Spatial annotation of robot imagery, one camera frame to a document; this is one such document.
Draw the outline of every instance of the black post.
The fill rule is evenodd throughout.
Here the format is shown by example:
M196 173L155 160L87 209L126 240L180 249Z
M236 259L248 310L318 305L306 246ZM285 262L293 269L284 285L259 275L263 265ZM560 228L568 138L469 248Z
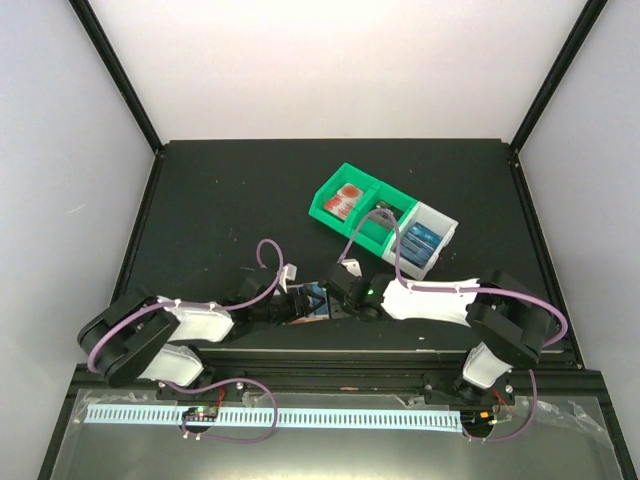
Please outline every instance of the black post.
M131 85L124 68L122 68L116 52L113 50L111 43L109 43L109 39L104 33L96 14L93 12L89 0L69 0L69 3L75 10L80 22L82 22L84 29L93 42L93 46L96 47L100 58L102 58L107 70L111 74L111 78L113 78L118 90L120 90L129 110L131 110L136 122L138 122L138 126L146 137L147 142L149 142L151 150L157 154L162 150L160 137L158 137L158 134L153 128L151 120L149 120L147 112L145 112L136 91L133 89L133 85Z
M527 141L527 138L529 138L529 135L531 135L536 123L538 123L542 112L549 103L549 100L551 100L556 88L560 85L562 77L567 73L571 62L573 62L582 43L587 38L587 35L589 35L591 27L596 23L606 4L607 0L588 0L582 9L571 33L562 46L562 50L560 50L555 62L553 62L547 78L544 79L542 87L540 87L536 98L533 100L531 107L529 107L527 115L524 117L520 128L518 128L515 137L513 137L511 141L511 149L516 154L522 150L522 147Z

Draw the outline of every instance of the white backdrop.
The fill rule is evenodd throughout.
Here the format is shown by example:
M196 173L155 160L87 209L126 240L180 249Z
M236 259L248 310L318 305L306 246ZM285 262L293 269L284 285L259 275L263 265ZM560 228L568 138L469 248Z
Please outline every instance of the white backdrop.
M510 141L585 0L93 0L163 142Z

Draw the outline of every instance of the gray wall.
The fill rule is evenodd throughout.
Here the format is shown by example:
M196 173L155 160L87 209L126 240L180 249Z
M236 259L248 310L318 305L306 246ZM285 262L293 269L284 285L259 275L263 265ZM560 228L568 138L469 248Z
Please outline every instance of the gray wall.
M610 1L522 154L590 368L640 467L640 2Z
M64 0L0 15L0 476L35 478L152 154Z

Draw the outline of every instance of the black tabletop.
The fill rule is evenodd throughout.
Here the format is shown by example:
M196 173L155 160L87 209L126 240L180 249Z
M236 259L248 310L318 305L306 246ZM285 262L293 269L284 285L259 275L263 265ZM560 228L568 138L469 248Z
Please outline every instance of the black tabletop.
M425 280L504 270L546 298L543 278L499 140L221 140L169 143L126 288L183 300L219 299L256 266L262 238L282 247L302 282L319 278L347 239L308 215L343 164L366 171L459 222ZM265 260L275 267L276 256ZM366 275L393 267L355 245ZM466 350L470 330L428 321L260 325L226 348Z

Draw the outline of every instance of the purple cable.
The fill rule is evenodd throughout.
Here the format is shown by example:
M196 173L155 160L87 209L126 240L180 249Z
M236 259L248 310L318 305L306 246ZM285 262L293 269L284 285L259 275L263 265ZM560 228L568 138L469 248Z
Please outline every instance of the purple cable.
M271 390L269 390L265 385L263 385L262 383L256 381L256 380L251 380L250 378L230 378L228 380L222 380L221 382L216 382L216 383L212 383L211 385L207 385L206 387L201 387L201 388L183 388L180 387L174 383L171 382L165 382L167 384L167 386L171 387L172 389L174 389L176 392L180 392L180 393L184 393L187 395L196 395L198 393L204 393L207 392L209 390L213 390L215 388L220 388L223 387L225 385L229 385L229 384L234 384L234 383L238 383L238 382L242 382L242 383L248 383L250 385L255 385L256 387L260 388L264 393L267 394L267 396L269 397L269 399L271 400L271 404L273 405L273 422L271 422L271 425L269 426L269 429L263 433L262 435L255 437L255 438L233 438L233 437L224 437L221 435L209 435L209 434L205 434L205 433L201 433L199 436L201 438L208 438L210 440L221 440L223 442L231 442L231 443L258 443L261 442L262 440L266 440L267 438L269 438L271 435L273 435L273 432L276 429L276 425L278 424L278 404L276 402L275 397L273 396L273 393L271 393ZM189 433L187 431L187 427L186 427L186 423L187 423L187 419L185 418L184 422L182 422L182 431L185 435L189 435Z
M265 298L267 295L269 295L269 293L271 293L276 288L276 286L278 285L278 282L280 281L280 275L282 275L282 270L284 268L284 256L282 255L282 249L275 241L271 240L270 238L265 238L263 240L260 240L260 243L258 243L258 246L256 247L256 258L258 260L258 265L260 267L262 268L265 267L265 264L262 261L262 257L260 253L262 252L262 247L267 243L276 249L276 253L278 254L278 262L279 262L278 271L276 272L276 277L273 279L273 282L271 283L271 285L269 285L269 287L264 292L262 292L257 297L252 298L251 300L248 300L244 303L239 303L237 305L229 305L226 307L218 306L218 308L226 311L232 311L232 310L240 310L241 308L250 307L251 305L258 303L260 300ZM189 307L189 308L201 308L204 310L211 309L210 303L181 302L180 305L184 305L185 307ZM160 308L175 307L175 306L176 306L176 302L173 302L173 301L158 302L158 303L154 303L153 305L143 307L137 312L134 312L128 317L124 318L120 323L118 323L115 327L109 330L91 349L91 352L89 353L89 359L87 360L87 367L89 368L89 371L98 373L98 369L96 368L96 359L98 357L98 354L100 353L100 350L102 350L102 348L107 344L107 342L111 340L120 330L127 327L128 325L136 321L138 318L146 315L147 313L151 313L154 310L158 310Z
M342 261L347 257L347 253L349 252L349 249L351 248L351 245L353 244L354 240L356 239L356 236L358 235L358 232L362 228L362 225L364 225L364 222L366 222L367 219L370 216L378 214L378 213L382 213L382 214L386 215L389 218L389 220L393 223L393 228L395 229L395 232L396 232L396 241L395 241L395 243L396 243L396 248L395 248L396 258L395 258L395 262L394 262L395 273L396 273L396 278L398 279L398 282L400 282L400 284L403 287L408 288L408 289L413 290L413 291L416 291L416 292L457 293L457 294L460 294L460 293L486 293L486 294L489 294L489 295L501 295L503 297L516 298L518 300L523 300L525 302L529 302L529 303L537 305L537 306L539 306L541 308L544 308L549 313L551 313L554 317L556 317L558 319L558 321L560 322L560 330L558 331L558 333L556 335L554 335L553 337L551 337L549 340L547 340L544 343L545 347L547 345L551 345L552 343L557 342L562 337L564 337L565 334L567 333L567 331L569 329L569 323L567 322L567 318L564 316L564 314L560 310L558 310L556 307L554 307L550 303L545 302L544 300L541 300L539 298L533 297L531 295L527 295L525 293L520 293L520 292L516 292L516 291L513 291L513 290L503 290L501 288L490 288L490 287L460 287L460 288L453 288L453 287L420 287L420 286L409 285L409 282L407 282L407 280L402 276L402 272L400 270L400 241L401 241L401 238L400 238L400 226L398 225L398 222L397 222L396 218L393 216L393 212L391 212L391 210L386 209L386 208L376 208L374 210L371 210L369 213L367 213L362 218L362 220L360 220L360 223L358 223L358 226L354 230L353 235L351 236L351 238L349 239L349 242L347 243L347 246L345 247L343 252L338 257L338 263L342 263ZM522 435L524 432L526 432L529 429L529 427L531 427L531 425L533 424L533 420L535 419L536 411L537 411L537 408L538 408L538 385L536 383L536 377L535 377L535 375L533 373L533 370L529 370L529 375L531 376L531 390L532 390L532 393L533 393L533 406L531 407L531 412L529 413L529 418L524 423L524 425L522 425L522 427L520 427L517 431L513 432L512 434L507 435L506 437L495 438L495 439L479 439L479 438L476 438L476 437L472 437L471 435L469 435L469 433L466 430L464 431L465 435L467 435L467 437L469 437L472 440L482 440L482 441L486 441L486 442L498 443L498 442L505 442L507 440L513 440L514 438L517 438L520 435Z

